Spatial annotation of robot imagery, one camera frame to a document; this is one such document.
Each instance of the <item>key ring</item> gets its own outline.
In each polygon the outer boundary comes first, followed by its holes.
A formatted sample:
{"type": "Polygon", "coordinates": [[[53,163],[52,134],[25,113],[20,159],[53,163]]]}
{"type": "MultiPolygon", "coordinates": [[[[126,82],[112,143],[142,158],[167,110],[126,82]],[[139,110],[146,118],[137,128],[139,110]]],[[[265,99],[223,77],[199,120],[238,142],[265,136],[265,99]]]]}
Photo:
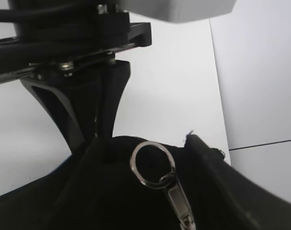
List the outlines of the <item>key ring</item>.
{"type": "Polygon", "coordinates": [[[169,186],[175,178],[175,162],[171,153],[165,146],[154,141],[142,142],[135,148],[130,158],[130,168],[144,186],[152,188],[152,189],[164,189],[167,186],[169,186]],[[161,177],[158,183],[146,180],[145,178],[143,178],[143,176],[140,174],[140,172],[137,169],[137,164],[136,164],[137,154],[140,151],[140,149],[145,146],[155,146],[159,148],[161,151],[163,151],[167,155],[168,160],[170,162],[171,171],[168,174],[161,177]]]}

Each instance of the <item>black bag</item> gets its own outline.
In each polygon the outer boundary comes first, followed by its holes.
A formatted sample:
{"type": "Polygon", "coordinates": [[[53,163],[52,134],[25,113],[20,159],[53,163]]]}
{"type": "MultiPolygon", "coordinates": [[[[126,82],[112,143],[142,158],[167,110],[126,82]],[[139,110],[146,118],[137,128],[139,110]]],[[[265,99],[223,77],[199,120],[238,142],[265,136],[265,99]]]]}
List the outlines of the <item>black bag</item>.
{"type": "MultiPolygon", "coordinates": [[[[143,139],[94,139],[50,175],[0,197],[0,230],[180,230],[162,190],[145,187],[129,160],[143,139]]],[[[195,135],[166,146],[199,230],[291,230],[291,204],[253,184],[195,135]]],[[[157,181],[169,163],[146,147],[137,158],[157,181]]]]}

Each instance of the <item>black plastic part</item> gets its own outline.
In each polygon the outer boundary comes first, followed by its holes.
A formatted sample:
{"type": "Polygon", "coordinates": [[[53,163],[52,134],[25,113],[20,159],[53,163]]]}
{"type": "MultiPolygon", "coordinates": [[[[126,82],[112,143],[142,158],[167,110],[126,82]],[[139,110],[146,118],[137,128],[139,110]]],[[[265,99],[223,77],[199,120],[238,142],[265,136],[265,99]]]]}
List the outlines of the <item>black plastic part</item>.
{"type": "Polygon", "coordinates": [[[22,80],[52,117],[72,152],[93,137],[112,137],[116,111],[130,77],[129,62],[92,66],[72,78],[22,80]]]}
{"type": "MultiPolygon", "coordinates": [[[[69,5],[77,4],[79,0],[71,0],[69,5]]],[[[111,48],[127,44],[129,31],[129,13],[110,11],[98,14],[96,5],[108,4],[110,1],[88,0],[82,1],[89,5],[79,12],[70,15],[59,15],[57,18],[44,18],[40,21],[32,20],[27,23],[16,23],[17,37],[28,42],[39,41],[69,41],[89,39],[100,48],[111,48]]],[[[68,1],[63,0],[9,0],[10,7],[17,10],[30,11],[46,7],[63,7],[68,1]]]]}
{"type": "MultiPolygon", "coordinates": [[[[150,46],[151,24],[131,23],[129,32],[123,39],[126,38],[127,43],[134,43],[134,47],[150,46]]],[[[103,43],[103,39],[101,43],[89,41],[24,43],[16,38],[0,39],[0,74],[26,68],[29,63],[49,63],[55,59],[83,55],[95,52],[100,47],[109,46],[103,43]]]]}

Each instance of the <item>bolt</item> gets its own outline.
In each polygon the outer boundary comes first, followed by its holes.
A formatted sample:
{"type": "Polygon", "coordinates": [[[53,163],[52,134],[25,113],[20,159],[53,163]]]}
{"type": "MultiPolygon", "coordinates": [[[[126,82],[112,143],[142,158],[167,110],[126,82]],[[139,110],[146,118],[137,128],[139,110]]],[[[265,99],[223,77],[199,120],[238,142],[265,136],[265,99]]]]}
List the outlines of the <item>bolt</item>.
{"type": "Polygon", "coordinates": [[[106,14],[108,13],[108,7],[107,5],[97,5],[97,13],[98,14],[106,14]]]}
{"type": "Polygon", "coordinates": [[[115,9],[116,13],[125,13],[126,12],[126,10],[120,8],[120,6],[118,4],[114,5],[114,9],[115,9]]]}
{"type": "Polygon", "coordinates": [[[108,60],[108,62],[109,62],[110,65],[114,65],[114,64],[116,64],[116,59],[115,58],[111,58],[111,59],[108,60]]]}
{"type": "Polygon", "coordinates": [[[72,70],[72,69],[74,69],[74,62],[69,61],[69,62],[59,63],[59,69],[61,71],[72,70]]]}
{"type": "Polygon", "coordinates": [[[73,76],[73,73],[65,73],[65,74],[63,74],[63,76],[66,77],[66,78],[67,77],[71,77],[71,76],[73,76]]]}

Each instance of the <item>white surface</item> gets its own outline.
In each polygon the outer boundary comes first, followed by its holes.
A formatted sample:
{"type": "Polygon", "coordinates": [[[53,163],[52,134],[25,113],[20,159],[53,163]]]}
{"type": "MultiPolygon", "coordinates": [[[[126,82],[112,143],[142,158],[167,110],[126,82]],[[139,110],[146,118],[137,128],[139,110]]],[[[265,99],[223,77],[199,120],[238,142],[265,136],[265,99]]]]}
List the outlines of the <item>white surface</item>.
{"type": "Polygon", "coordinates": [[[291,0],[210,20],[230,149],[291,139],[291,0]]]}
{"type": "Polygon", "coordinates": [[[231,151],[232,166],[291,202],[291,142],[231,151]]]}
{"type": "Polygon", "coordinates": [[[117,0],[125,9],[164,21],[183,23],[230,13],[236,0],[117,0]]]}
{"type": "Polygon", "coordinates": [[[193,130],[229,161],[209,21],[178,25],[137,15],[131,20],[152,23],[153,45],[117,55],[131,62],[132,74],[114,135],[183,146],[193,130]]]}

